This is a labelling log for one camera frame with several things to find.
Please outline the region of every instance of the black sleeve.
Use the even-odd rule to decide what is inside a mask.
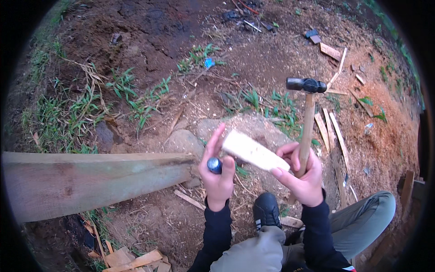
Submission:
[[[353,267],[344,256],[334,249],[329,207],[325,201],[319,206],[303,205],[302,221],[305,223],[304,250],[307,266],[314,271],[324,269],[343,269],[352,271]]]
[[[205,199],[204,246],[188,272],[210,271],[211,263],[217,261],[225,250],[230,249],[232,220],[229,202],[227,200],[225,207],[219,212],[213,212],[208,208],[207,198]]]

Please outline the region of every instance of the hammer head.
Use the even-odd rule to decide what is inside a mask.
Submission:
[[[286,80],[286,87],[288,90],[300,91],[304,89],[310,93],[324,93],[326,91],[326,84],[317,81],[314,78],[295,78],[288,77]]]

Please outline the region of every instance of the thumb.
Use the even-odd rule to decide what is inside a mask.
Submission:
[[[230,156],[225,156],[222,161],[222,175],[221,180],[226,181],[230,180],[233,182],[233,177],[236,172],[236,166],[234,163],[234,159]]]
[[[281,184],[290,190],[293,190],[299,180],[297,177],[282,168],[274,168],[271,173]]]

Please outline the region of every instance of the gray pants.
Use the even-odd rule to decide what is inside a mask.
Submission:
[[[329,215],[334,248],[350,260],[367,248],[388,226],[396,211],[394,196],[387,191],[362,199]],[[276,226],[263,226],[258,237],[225,251],[210,267],[211,272],[278,272],[288,261],[304,262],[303,243],[284,246],[285,233]]]

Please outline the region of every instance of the soil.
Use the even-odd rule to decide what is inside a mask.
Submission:
[[[284,95],[287,92],[284,85],[286,77],[313,77],[327,83],[338,70],[336,61],[322,54],[318,46],[303,37],[310,27],[316,28],[322,42],[339,51],[348,48],[343,72],[332,88],[354,90],[359,97],[369,96],[373,100],[371,108],[374,114],[381,112],[380,105],[388,120],[386,123],[370,118],[361,107],[354,106],[356,100],[350,95],[317,95],[318,109],[326,108],[334,113],[348,149],[351,172],[345,188],[346,204],[356,202],[349,185],[354,188],[358,200],[379,190],[388,190],[396,197],[396,214],[399,215],[402,207],[397,183],[406,170],[419,172],[417,134],[420,102],[416,95],[410,93],[411,85],[415,84],[410,76],[412,73],[388,35],[381,37],[374,28],[364,28],[362,16],[356,11],[358,20],[354,22],[336,14],[334,7],[334,4],[326,5],[324,1],[319,1],[319,4],[311,1],[254,1],[253,8],[261,12],[262,21],[279,25],[274,32],[263,28],[263,33],[257,33],[240,23],[242,18],[222,19],[222,13],[234,8],[229,1],[79,1],[63,15],[64,20],[55,31],[68,59],[78,63],[92,62],[98,72],[106,77],[112,76],[112,68],[124,71],[134,67],[134,85],[138,95],[159,84],[162,78],[173,75],[169,96],[160,108],[161,114],[154,113],[145,125],[149,129],[139,133],[136,133],[136,123],[128,120],[130,108],[125,100],[120,101],[113,91],[103,89],[106,103],[113,103],[113,112],[121,115],[115,120],[117,126],[109,125],[110,132],[106,133],[113,133],[117,140],[108,145],[111,147],[109,149],[107,145],[102,146],[97,138],[99,151],[135,153],[164,152],[163,143],[181,107],[180,101],[186,101],[178,121],[183,124],[181,129],[195,132],[201,119],[228,116],[219,92],[237,94],[239,90],[234,84],[202,76],[193,87],[187,81],[196,78],[199,69],[187,75],[178,73],[178,61],[188,56],[193,45],[205,46],[211,42],[221,48],[217,57],[226,61],[227,65],[211,68],[213,73],[233,79],[245,90],[250,90],[251,84],[262,97],[269,97],[273,90]],[[300,9],[300,16],[296,14],[296,9]],[[375,27],[379,23],[368,7],[364,10],[364,17],[370,26]],[[111,43],[114,33],[121,34],[116,44]],[[382,45],[374,45],[374,39],[380,39]],[[78,66],[65,61],[50,62],[45,79],[38,87],[39,91],[29,91],[25,77],[31,64],[29,55],[26,55],[28,53],[23,54],[16,71],[15,84],[11,87],[11,90],[21,92],[11,97],[11,133],[6,137],[5,146],[8,151],[29,151],[29,140],[23,135],[20,126],[20,114],[25,107],[35,105],[39,94],[52,94],[47,79],[58,77],[65,86],[70,86],[75,77],[83,77]],[[389,62],[394,63],[395,71],[389,76],[389,82],[385,83],[379,71],[381,66],[386,67]],[[352,72],[351,64],[356,67],[361,65],[365,71]],[[356,80],[356,73],[364,78],[364,86]],[[403,86],[401,92],[389,90],[389,85],[394,87],[399,78],[403,83],[408,82],[408,85]],[[17,102],[17,95],[21,95],[21,101],[26,103]],[[327,97],[336,97],[339,106]],[[298,119],[303,120],[304,94],[289,91],[289,98],[295,103]],[[314,138],[322,142],[316,126]],[[330,156],[324,145],[317,149],[316,153],[324,167],[327,191],[333,199],[337,199],[337,179],[340,184],[344,177],[336,178],[332,160],[340,161],[343,173],[346,172],[339,144],[336,142],[332,152],[339,155]],[[231,200],[234,243],[255,235],[251,212],[253,197],[242,187],[236,186],[236,190],[238,196]],[[198,201],[205,198],[205,191],[201,187],[189,189],[187,193]],[[113,240],[141,252],[159,248],[169,257],[173,271],[186,271],[190,267],[202,246],[204,216],[201,210],[175,196],[173,188],[117,203],[113,207],[106,214],[106,227]],[[331,207],[333,209],[338,209],[338,205]],[[411,232],[412,227],[409,226],[405,230],[401,229],[397,215],[385,232],[397,229]],[[23,225],[26,236],[32,237],[29,244],[35,256],[43,264],[48,262],[47,259],[56,259],[55,262],[49,262],[57,265],[57,271],[66,271],[65,265],[70,261],[58,253],[71,255],[78,251],[79,255],[87,256],[84,246],[74,243],[77,239],[71,237],[60,223],[62,220],[55,218]],[[367,259],[379,242],[380,239],[362,253],[364,258],[357,257],[359,271],[370,271]],[[61,249],[48,252],[46,249],[49,246]]]

